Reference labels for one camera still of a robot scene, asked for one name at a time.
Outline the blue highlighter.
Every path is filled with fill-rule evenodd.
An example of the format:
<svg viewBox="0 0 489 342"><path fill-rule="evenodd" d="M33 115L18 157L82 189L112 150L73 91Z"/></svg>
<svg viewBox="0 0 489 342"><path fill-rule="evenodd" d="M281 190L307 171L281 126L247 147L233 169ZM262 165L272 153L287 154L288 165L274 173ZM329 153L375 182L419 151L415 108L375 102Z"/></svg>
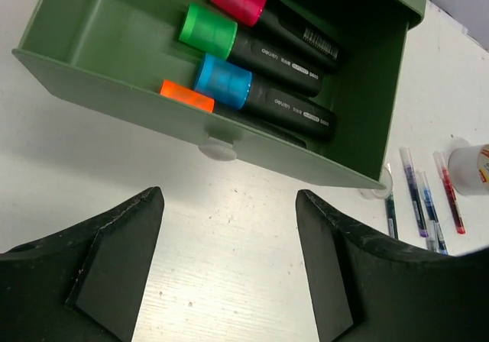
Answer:
<svg viewBox="0 0 489 342"><path fill-rule="evenodd" d="M317 103L280 90L266 79L205 54L194 90L237 111L312 138L329 140L335 133L336 116Z"/></svg>

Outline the pink highlighter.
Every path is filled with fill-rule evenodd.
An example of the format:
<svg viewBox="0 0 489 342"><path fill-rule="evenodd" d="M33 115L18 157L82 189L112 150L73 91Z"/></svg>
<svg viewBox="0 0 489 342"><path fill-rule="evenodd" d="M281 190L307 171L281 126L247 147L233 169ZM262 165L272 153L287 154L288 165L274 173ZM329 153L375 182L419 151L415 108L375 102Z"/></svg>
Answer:
<svg viewBox="0 0 489 342"><path fill-rule="evenodd" d="M317 26L280 0L211 0L253 31L273 37L326 72L338 69L340 46Z"/></svg>

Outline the orange highlighter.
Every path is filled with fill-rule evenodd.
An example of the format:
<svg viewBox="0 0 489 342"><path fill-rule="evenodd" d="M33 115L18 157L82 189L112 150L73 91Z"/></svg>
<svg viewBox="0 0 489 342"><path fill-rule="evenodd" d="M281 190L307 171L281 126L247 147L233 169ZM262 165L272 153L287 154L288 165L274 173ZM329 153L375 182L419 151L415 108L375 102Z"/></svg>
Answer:
<svg viewBox="0 0 489 342"><path fill-rule="evenodd" d="M222 103L219 103L208 96L195 92L192 89L188 89L187 87L176 84L170 80L165 79L163 81L160 88L160 94L165 98L173 99L215 115L220 115L224 118L228 118L254 129L258 129L259 131L263 131L272 136L278 137L298 147L306 148L306 143L292 134L289 134L258 118L254 118L250 115L230 108L227 105L223 105Z"/></svg>

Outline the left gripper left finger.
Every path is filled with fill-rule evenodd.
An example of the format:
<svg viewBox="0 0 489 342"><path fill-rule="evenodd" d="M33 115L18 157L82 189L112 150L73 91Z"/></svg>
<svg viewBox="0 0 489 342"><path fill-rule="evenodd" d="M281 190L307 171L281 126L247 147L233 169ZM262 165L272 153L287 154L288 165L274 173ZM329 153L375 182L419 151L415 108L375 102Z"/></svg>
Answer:
<svg viewBox="0 0 489 342"><path fill-rule="evenodd" d="M1 255L3 341L130 341L160 233L150 187Z"/></svg>

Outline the green drawer box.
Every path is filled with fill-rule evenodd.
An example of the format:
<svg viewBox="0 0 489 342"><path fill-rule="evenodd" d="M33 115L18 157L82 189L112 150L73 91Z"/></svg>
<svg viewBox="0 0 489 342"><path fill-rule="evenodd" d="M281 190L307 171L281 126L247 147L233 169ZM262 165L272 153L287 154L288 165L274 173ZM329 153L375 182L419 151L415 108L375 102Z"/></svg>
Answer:
<svg viewBox="0 0 489 342"><path fill-rule="evenodd" d="M281 0L342 47L316 102L338 119L304 146L169 100L193 84L202 53L177 40L186 7L210 0L39 0L13 53L65 101L192 144L229 143L240 160L319 186L375 188L387 149L408 31L426 0Z"/></svg>

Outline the green highlighter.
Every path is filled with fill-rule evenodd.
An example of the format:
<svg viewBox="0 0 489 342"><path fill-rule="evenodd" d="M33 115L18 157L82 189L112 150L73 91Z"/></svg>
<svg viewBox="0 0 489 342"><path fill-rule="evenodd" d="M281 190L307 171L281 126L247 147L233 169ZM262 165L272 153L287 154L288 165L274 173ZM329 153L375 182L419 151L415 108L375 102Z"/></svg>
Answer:
<svg viewBox="0 0 489 342"><path fill-rule="evenodd" d="M179 40L301 95L315 97L322 88L320 68L200 5L189 4Z"/></svg>

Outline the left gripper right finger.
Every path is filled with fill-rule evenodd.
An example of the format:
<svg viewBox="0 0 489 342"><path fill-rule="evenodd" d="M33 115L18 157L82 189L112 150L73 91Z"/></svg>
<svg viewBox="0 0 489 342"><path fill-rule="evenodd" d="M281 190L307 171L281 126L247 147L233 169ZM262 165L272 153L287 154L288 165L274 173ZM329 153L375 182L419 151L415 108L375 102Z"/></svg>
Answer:
<svg viewBox="0 0 489 342"><path fill-rule="evenodd" d="M309 190L296 196L321 341L486 341L488 251L434 253L355 220Z"/></svg>

